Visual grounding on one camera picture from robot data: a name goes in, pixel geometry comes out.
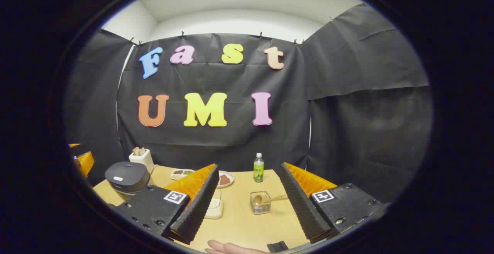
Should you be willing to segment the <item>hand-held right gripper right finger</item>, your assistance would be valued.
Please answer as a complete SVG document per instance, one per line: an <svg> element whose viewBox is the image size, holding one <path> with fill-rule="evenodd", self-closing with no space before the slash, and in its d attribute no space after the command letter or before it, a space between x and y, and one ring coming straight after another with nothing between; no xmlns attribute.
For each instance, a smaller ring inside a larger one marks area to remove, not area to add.
<svg viewBox="0 0 494 254"><path fill-rule="evenodd" d="M279 179L311 243L344 233L382 208L352 183L335 185L292 164L281 165Z"/></svg>

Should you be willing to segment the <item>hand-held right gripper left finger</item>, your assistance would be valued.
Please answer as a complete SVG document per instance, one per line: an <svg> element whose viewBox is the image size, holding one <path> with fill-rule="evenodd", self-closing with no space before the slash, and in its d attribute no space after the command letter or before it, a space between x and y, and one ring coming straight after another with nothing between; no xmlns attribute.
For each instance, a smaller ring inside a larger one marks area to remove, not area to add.
<svg viewBox="0 0 494 254"><path fill-rule="evenodd" d="M190 244L219 182L216 164L161 188L149 185L113 210L145 232Z"/></svg>

